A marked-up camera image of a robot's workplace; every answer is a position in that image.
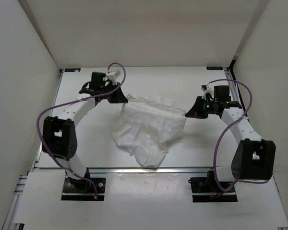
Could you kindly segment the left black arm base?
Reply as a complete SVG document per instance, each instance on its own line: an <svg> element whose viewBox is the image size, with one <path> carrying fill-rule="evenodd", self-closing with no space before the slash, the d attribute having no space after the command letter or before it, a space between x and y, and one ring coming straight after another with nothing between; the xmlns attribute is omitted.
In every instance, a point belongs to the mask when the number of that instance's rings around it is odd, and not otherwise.
<svg viewBox="0 0 288 230"><path fill-rule="evenodd" d="M65 177L61 200L63 201L104 201L106 178L91 178L96 190L97 196L95 195L95 189L90 182L84 181L79 182L74 179Z"/></svg>

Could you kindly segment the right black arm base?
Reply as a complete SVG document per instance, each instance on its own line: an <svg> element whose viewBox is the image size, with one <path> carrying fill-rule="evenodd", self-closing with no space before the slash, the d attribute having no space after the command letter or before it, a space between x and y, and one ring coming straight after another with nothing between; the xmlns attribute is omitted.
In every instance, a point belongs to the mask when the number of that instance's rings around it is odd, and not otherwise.
<svg viewBox="0 0 288 230"><path fill-rule="evenodd" d="M235 188L223 192L217 186L213 171L208 171L206 177L191 177L188 180L192 190L193 203L228 203L237 202Z"/></svg>

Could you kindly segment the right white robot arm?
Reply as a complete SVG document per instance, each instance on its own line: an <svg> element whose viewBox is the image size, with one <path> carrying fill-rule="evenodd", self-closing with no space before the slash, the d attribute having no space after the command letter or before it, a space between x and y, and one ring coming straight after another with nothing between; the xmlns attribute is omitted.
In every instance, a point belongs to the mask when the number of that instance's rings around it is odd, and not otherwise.
<svg viewBox="0 0 288 230"><path fill-rule="evenodd" d="M219 116L238 145L228 166L216 166L214 157L215 175L206 179L206 187L210 191L218 191L224 182L268 181L272 177L276 145L261 137L243 113L240 103L233 101L230 96L215 96L214 99L198 96L185 115L196 119L207 119L209 115Z"/></svg>

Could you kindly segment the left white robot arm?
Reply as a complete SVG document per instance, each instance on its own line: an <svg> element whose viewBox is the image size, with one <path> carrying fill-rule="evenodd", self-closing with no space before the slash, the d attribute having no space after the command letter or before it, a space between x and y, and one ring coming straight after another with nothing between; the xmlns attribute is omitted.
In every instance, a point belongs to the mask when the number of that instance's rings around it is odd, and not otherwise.
<svg viewBox="0 0 288 230"><path fill-rule="evenodd" d="M76 127L102 100L107 100L111 104L128 102L119 82L111 80L101 83L87 82L75 100L49 108L52 110L65 107L65 110L59 115L47 116L43 121L43 128L39 126L41 117L37 119L36 127L42 142L42 150L66 172L67 177L74 180L74 186L81 192L89 190L91 180L89 170L76 154L78 145Z"/></svg>

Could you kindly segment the white pleated skirt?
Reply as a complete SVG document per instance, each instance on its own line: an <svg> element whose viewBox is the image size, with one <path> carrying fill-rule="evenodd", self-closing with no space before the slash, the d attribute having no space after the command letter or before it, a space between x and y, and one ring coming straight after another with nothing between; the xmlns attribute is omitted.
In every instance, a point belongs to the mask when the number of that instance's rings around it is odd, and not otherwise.
<svg viewBox="0 0 288 230"><path fill-rule="evenodd" d="M128 94L127 99L112 123L112 138L142 167L157 168L170 144L183 135L186 111L170 98Z"/></svg>

